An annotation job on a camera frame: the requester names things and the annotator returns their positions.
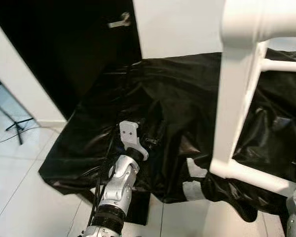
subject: wire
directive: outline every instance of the wire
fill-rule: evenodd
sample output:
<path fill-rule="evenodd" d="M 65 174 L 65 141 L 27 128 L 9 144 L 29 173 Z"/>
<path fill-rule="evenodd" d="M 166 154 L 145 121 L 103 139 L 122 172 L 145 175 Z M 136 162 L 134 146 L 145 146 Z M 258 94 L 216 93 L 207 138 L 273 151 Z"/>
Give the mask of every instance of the wire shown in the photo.
<path fill-rule="evenodd" d="M 47 129 L 53 130 L 54 132 L 57 132 L 58 134 L 60 133 L 59 131 L 57 131 L 56 129 L 54 129 L 54 128 L 52 128 L 52 127 L 40 127 L 40 126 L 39 126 L 39 127 L 31 127 L 31 128 L 25 129 L 25 130 L 19 132 L 19 134 L 21 134 L 21 133 L 23 133 L 23 132 L 26 132 L 26 131 L 29 131 L 29 130 L 32 130 L 32 129 L 36 129 L 36 128 L 47 128 Z M 10 140 L 10 139 L 12 139 L 13 137 L 16 137 L 17 135 L 18 135 L 18 134 L 15 134 L 15 135 L 13 135 L 13 136 L 7 138 L 7 139 L 4 139 L 4 140 L 0 141 L 0 143 L 2 143 L 2 142 L 6 142 L 7 140 Z"/>

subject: tripod stand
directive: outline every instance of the tripod stand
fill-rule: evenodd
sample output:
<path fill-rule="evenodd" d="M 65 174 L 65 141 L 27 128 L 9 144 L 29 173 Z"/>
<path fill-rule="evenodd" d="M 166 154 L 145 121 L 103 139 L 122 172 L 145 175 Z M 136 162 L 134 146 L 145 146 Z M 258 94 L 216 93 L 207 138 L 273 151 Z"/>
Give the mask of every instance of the tripod stand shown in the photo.
<path fill-rule="evenodd" d="M 21 133 L 24 130 L 24 128 L 21 127 L 19 124 L 23 123 L 23 122 L 33 120 L 34 118 L 28 118 L 28 119 L 25 119 L 25 120 L 22 120 L 22 121 L 15 121 L 6 111 L 3 110 L 3 108 L 1 106 L 0 106 L 0 111 L 13 122 L 13 124 L 10 127 L 8 127 L 6 129 L 6 131 L 12 129 L 15 126 L 15 129 L 16 129 L 16 132 L 17 132 L 17 135 L 18 135 L 18 138 L 19 138 L 19 143 L 20 143 L 20 145 L 22 145 L 23 140 L 22 140 L 22 137 L 21 137 Z"/>

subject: black tarp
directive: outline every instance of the black tarp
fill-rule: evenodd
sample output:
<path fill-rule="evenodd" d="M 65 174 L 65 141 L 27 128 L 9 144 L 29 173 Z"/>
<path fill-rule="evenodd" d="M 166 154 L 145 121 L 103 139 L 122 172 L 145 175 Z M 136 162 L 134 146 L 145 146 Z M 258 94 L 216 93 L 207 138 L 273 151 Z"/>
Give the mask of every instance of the black tarp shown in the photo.
<path fill-rule="evenodd" d="M 296 61 L 296 52 L 268 50 L 267 58 Z M 149 149 L 135 189 L 173 203 L 186 201 L 183 182 L 197 181 L 207 199 L 229 202 L 246 221 L 254 221 L 257 210 L 285 212 L 283 196 L 209 172 L 189 173 L 187 158 L 203 169 L 210 165 L 220 61 L 220 53 L 208 53 L 107 69 L 40 168 L 44 181 L 63 194 L 93 188 L 123 152 L 118 123 L 129 120 L 140 124 Z M 296 73 L 261 74 L 234 159 L 296 182 Z"/>

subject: white tile floor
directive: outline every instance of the white tile floor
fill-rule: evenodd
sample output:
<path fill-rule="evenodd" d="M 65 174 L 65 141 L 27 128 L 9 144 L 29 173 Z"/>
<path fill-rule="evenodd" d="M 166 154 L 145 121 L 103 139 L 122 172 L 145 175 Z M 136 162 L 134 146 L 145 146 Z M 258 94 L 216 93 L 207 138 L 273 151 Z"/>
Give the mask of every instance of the white tile floor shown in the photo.
<path fill-rule="evenodd" d="M 20 111 L 16 118 L 23 118 Z M 10 121 L 0 114 L 0 140 Z M 85 229 L 90 206 L 75 195 L 63 196 L 46 185 L 38 169 L 58 137 L 38 128 L 0 144 L 0 237 L 77 237 Z M 244 222 L 224 202 L 197 200 L 162 204 L 151 196 L 148 224 L 125 223 L 124 237 L 283 237 L 277 216 L 259 213 Z"/>

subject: white metal frame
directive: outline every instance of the white metal frame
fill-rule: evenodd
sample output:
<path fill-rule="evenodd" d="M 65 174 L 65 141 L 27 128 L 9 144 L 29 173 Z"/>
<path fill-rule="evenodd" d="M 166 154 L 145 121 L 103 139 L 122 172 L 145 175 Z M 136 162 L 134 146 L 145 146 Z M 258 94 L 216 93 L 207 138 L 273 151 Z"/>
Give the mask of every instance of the white metal frame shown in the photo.
<path fill-rule="evenodd" d="M 292 195 L 296 184 L 232 159 L 260 72 L 296 72 L 296 62 L 265 59 L 267 40 L 296 37 L 296 0 L 226 0 L 213 159 L 210 171 L 263 189 Z"/>

